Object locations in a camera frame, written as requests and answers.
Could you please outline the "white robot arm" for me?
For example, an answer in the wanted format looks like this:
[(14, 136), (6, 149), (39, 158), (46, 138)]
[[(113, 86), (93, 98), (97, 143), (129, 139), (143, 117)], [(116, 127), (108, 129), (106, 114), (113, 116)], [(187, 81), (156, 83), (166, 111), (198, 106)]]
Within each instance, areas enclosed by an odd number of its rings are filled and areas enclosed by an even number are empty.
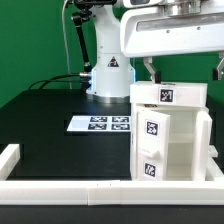
[(92, 9), (97, 63), (87, 96), (123, 103), (135, 81), (132, 58), (147, 68), (154, 56), (224, 51), (224, 0), (118, 0), (127, 11), (116, 19), (110, 6)]

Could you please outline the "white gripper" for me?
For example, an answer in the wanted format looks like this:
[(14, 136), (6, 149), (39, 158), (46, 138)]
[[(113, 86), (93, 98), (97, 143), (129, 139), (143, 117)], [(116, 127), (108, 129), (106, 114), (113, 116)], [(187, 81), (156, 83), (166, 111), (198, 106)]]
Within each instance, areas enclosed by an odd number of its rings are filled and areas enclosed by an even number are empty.
[(120, 45), (126, 57), (144, 57), (151, 81), (161, 83), (153, 56), (220, 52), (214, 81), (224, 74), (224, 1), (125, 1)]

